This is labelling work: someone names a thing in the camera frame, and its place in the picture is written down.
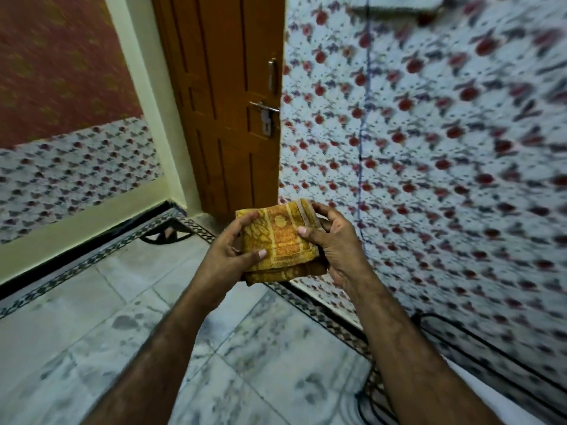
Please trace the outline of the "cream door frame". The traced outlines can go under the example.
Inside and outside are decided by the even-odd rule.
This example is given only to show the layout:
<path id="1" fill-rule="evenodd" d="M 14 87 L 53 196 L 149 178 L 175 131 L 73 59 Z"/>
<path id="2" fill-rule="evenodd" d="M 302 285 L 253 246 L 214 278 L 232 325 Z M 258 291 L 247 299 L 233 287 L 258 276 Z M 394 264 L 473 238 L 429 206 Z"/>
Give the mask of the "cream door frame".
<path id="1" fill-rule="evenodd" d="M 150 129 L 168 198 L 188 216 L 202 205 L 151 0 L 104 0 Z"/>

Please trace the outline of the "yellow patterned cloth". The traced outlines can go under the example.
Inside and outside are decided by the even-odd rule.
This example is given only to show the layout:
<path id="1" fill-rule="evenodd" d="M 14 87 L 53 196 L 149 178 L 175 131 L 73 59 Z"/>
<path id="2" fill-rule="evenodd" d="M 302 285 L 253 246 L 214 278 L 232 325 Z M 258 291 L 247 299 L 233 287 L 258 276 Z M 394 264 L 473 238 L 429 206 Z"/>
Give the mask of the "yellow patterned cloth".
<path id="1" fill-rule="evenodd" d="M 243 230 L 242 248 L 244 252 L 265 249 L 267 256 L 243 274 L 248 286 L 326 274 L 319 247 L 297 234 L 298 227 L 322 230 L 309 200 L 301 198 L 257 212 L 259 217 Z"/>

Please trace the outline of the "person's left forearm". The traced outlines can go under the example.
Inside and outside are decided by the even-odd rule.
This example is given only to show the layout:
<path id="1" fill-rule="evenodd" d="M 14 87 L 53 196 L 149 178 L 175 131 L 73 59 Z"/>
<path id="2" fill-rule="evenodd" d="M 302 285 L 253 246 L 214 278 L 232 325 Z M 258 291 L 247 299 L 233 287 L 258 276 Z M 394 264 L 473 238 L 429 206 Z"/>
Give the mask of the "person's left forearm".
<path id="1" fill-rule="evenodd" d="M 197 334 L 235 284 L 194 277 L 81 425 L 167 425 Z"/>

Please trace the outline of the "person's left hand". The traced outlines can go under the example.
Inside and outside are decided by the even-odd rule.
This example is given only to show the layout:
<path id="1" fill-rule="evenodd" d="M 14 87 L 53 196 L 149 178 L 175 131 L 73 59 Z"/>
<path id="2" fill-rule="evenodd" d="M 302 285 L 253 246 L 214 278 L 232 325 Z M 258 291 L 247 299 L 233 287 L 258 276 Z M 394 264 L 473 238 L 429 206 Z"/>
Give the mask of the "person's left hand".
<path id="1" fill-rule="evenodd" d="M 217 308 L 241 276 L 252 267 L 239 266 L 237 256 L 246 252 L 239 249 L 244 229 L 257 219 L 259 211 L 252 211 L 232 221 L 209 247 L 195 272 L 188 286 L 189 296 L 206 312 Z"/>

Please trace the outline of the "person's right hand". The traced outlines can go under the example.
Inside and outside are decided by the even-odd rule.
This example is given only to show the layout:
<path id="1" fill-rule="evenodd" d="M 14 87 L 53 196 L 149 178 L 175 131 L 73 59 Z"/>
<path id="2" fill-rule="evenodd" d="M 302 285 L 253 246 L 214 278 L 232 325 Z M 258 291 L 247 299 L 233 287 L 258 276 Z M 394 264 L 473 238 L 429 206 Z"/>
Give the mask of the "person's right hand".
<path id="1" fill-rule="evenodd" d="M 328 271 L 335 285 L 346 292 L 353 304 L 370 290 L 378 277 L 373 271 L 352 223 L 336 209 L 321 203 L 311 203 L 315 213 L 322 216 L 320 224 L 329 233 L 329 245 L 322 249 Z"/>

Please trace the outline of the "person's right forearm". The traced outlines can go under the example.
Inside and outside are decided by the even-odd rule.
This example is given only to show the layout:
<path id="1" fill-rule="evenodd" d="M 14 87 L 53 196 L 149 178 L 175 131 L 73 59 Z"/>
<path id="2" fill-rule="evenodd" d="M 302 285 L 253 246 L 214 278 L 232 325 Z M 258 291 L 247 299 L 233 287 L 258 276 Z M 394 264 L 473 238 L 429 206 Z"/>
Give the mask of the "person's right forearm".
<path id="1" fill-rule="evenodd" d="M 372 271 L 347 277 L 400 425 L 504 425 L 450 368 Z"/>

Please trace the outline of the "brown wooden door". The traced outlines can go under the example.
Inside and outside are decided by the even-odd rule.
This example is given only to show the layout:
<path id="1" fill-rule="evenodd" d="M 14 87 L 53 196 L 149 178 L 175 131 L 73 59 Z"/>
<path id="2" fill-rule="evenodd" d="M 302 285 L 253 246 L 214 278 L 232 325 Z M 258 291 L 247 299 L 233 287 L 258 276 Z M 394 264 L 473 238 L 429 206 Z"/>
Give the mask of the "brown wooden door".
<path id="1" fill-rule="evenodd" d="M 218 220 L 278 202 L 280 115 L 269 138 L 248 102 L 280 108 L 285 2 L 152 0 L 202 210 Z"/>

